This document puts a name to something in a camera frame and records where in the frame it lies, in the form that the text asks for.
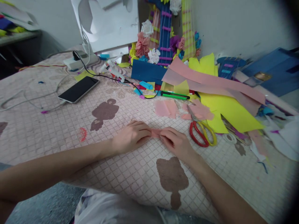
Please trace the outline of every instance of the phone screen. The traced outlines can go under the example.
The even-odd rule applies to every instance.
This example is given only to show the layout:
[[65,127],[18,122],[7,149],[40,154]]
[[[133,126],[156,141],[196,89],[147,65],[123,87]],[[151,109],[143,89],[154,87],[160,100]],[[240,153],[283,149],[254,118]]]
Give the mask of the phone screen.
[[98,83],[99,80],[86,76],[58,97],[74,103]]

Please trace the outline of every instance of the white paper flower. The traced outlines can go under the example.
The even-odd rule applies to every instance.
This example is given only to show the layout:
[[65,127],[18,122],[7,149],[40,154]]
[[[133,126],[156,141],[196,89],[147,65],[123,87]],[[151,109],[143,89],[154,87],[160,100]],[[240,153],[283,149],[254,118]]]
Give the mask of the white paper flower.
[[152,63],[152,64],[158,64],[158,62],[159,62],[159,56],[160,56],[160,51],[158,49],[156,50],[155,48],[152,49],[148,53],[148,57],[149,57],[148,62]]
[[170,0],[170,10],[175,16],[178,15],[178,12],[181,10],[182,0]]
[[149,20],[142,23],[141,32],[144,37],[149,37],[154,32],[153,25]]

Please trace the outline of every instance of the black cable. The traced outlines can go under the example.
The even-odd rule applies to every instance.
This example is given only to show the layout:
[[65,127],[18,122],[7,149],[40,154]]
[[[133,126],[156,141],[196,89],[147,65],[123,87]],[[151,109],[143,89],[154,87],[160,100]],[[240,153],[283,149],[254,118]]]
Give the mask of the black cable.
[[[79,59],[81,60],[83,66],[84,66],[84,68],[85,68],[85,70],[86,70],[89,74],[91,74],[91,75],[93,75],[93,76],[100,76],[100,77],[105,77],[105,78],[112,79],[112,80],[115,80],[115,81],[119,81],[119,79],[110,78],[110,77],[105,76],[105,75],[95,75],[95,74],[90,73],[90,72],[87,70],[87,68],[86,68],[86,66],[85,66],[85,64],[84,64],[84,62],[82,61],[82,59],[81,59],[80,55],[77,53],[77,51],[73,51],[73,52],[75,52],[75,53],[78,55],[78,57],[79,57]],[[130,82],[130,81],[127,80],[127,79],[125,79],[124,83],[130,83],[130,84],[132,84],[136,89],[138,89],[137,86],[135,86],[132,82]],[[155,97],[158,95],[158,93],[159,93],[159,91],[157,91],[157,94],[156,94],[154,97],[151,97],[151,98],[144,97],[144,98],[145,98],[145,99],[153,99],[153,98],[155,98]]]

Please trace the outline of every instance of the left hand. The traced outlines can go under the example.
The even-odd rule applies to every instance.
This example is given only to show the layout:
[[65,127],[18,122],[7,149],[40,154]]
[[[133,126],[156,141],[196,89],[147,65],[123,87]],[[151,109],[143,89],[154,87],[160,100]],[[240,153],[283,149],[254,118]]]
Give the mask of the left hand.
[[133,120],[112,139],[112,150],[117,154],[133,151],[146,143],[151,135],[151,128],[146,123]]

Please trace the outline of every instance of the right hand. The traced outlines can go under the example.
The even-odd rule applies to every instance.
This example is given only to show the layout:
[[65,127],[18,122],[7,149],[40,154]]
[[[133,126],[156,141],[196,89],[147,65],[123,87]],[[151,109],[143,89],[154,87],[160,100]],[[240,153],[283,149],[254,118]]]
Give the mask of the right hand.
[[198,155],[192,148],[187,136],[174,128],[164,128],[160,135],[168,150],[183,162],[188,163],[195,155]]

